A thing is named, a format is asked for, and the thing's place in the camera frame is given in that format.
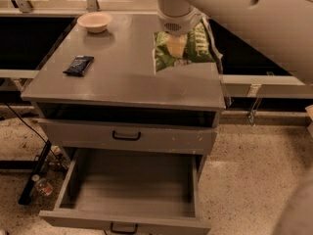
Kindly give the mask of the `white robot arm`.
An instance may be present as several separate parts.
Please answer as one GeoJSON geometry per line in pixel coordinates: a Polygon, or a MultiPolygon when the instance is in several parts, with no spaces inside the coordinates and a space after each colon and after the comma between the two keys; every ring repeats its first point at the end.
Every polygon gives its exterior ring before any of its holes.
{"type": "MultiPolygon", "coordinates": [[[[312,85],[312,0],[158,0],[168,18],[194,6],[312,85]]],[[[229,116],[204,167],[209,235],[312,235],[312,139],[304,118],[246,126],[229,116]]]]}

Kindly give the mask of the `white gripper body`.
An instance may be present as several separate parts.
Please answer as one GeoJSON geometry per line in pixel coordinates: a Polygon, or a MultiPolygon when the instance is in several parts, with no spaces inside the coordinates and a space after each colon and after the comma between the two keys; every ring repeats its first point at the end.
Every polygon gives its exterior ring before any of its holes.
{"type": "Polygon", "coordinates": [[[177,17],[168,16],[161,10],[157,11],[157,15],[161,30],[171,35],[187,34],[201,21],[201,12],[196,8],[177,17]]]}

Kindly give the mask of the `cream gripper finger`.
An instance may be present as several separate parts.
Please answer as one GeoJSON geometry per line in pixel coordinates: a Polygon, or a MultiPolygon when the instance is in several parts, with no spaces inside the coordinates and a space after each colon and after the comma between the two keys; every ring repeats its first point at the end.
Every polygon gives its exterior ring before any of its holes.
{"type": "Polygon", "coordinates": [[[182,58],[185,46],[187,44],[187,35],[168,35],[166,46],[171,56],[182,58]]]}

